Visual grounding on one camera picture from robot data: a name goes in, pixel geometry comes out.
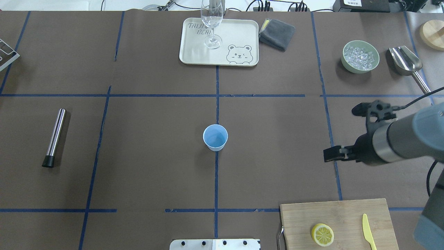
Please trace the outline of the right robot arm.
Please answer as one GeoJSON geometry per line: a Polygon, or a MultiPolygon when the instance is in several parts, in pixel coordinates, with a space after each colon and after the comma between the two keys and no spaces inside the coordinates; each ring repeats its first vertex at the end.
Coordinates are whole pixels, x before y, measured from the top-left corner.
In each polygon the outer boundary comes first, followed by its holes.
{"type": "MultiPolygon", "coordinates": [[[[431,157],[444,161],[443,104],[429,106],[415,114],[396,119],[395,112],[406,106],[392,106],[382,101],[363,102],[352,109],[364,117],[367,132],[350,146],[333,146],[323,151],[324,161],[333,160],[380,166],[401,160],[431,157]]],[[[440,174],[418,219],[413,237],[427,250],[444,248],[444,187],[440,174]]]]}

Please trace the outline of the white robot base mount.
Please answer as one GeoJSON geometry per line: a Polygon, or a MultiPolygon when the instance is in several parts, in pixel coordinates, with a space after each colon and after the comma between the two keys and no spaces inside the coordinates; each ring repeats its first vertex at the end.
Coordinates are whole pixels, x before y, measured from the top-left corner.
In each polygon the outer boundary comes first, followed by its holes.
{"type": "Polygon", "coordinates": [[[259,239],[176,239],[170,250],[260,250],[259,239]]]}

